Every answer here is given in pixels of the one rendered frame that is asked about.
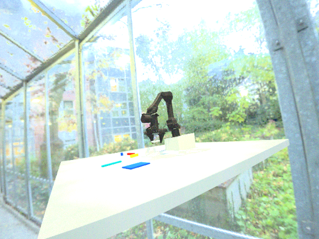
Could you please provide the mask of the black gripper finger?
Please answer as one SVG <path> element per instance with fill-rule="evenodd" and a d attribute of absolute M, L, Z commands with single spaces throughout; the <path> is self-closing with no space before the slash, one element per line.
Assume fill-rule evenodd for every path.
<path fill-rule="evenodd" d="M 153 134 L 146 135 L 146 136 L 148 136 L 148 137 L 149 137 L 149 139 L 150 139 L 151 141 L 153 141 Z"/>
<path fill-rule="evenodd" d="M 164 134 L 165 134 L 165 133 L 159 133 L 159 134 L 158 134 L 158 135 L 159 135 L 159 141 L 160 141 L 160 143 L 162 143 Z"/>

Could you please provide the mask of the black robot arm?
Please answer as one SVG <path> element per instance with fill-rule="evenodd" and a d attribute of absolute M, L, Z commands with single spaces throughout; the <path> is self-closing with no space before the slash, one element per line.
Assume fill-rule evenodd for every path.
<path fill-rule="evenodd" d="M 141 122 L 142 123 L 158 122 L 157 116 L 159 116 L 159 115 L 156 112 L 158 110 L 158 105 L 159 105 L 162 98 L 166 102 L 167 113 L 168 113 L 168 120 L 166 122 L 167 122 L 167 127 L 168 127 L 169 131 L 171 131 L 171 133 L 172 133 L 172 138 L 180 136 L 179 129 L 181 127 L 177 123 L 177 120 L 174 118 L 173 107 L 172 107 L 173 94 L 170 91 L 160 92 L 157 94 L 157 97 L 155 98 L 153 104 L 147 108 L 146 113 L 142 114 Z M 146 128 L 147 133 L 152 133 L 154 130 L 155 131 L 157 130 L 157 127 L 155 124 L 153 124 L 153 126 L 150 125 L 150 127 Z"/>

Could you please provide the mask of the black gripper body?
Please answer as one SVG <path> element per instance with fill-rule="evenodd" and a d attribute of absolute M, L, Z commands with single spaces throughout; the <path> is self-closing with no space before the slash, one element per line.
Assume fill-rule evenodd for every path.
<path fill-rule="evenodd" d="M 159 127 L 158 127 L 159 123 L 158 123 L 158 122 L 152 122 L 151 125 L 153 126 L 153 124 L 156 125 L 157 131 L 154 130 L 152 133 L 158 133 L 158 132 L 159 132 L 159 133 L 165 133 L 165 132 L 167 132 L 167 129 L 166 129 L 166 128 L 159 129 Z M 144 132 L 144 135 L 150 135 L 150 134 L 152 134 L 152 133 L 147 133 L 147 131 L 145 131 L 145 132 Z"/>

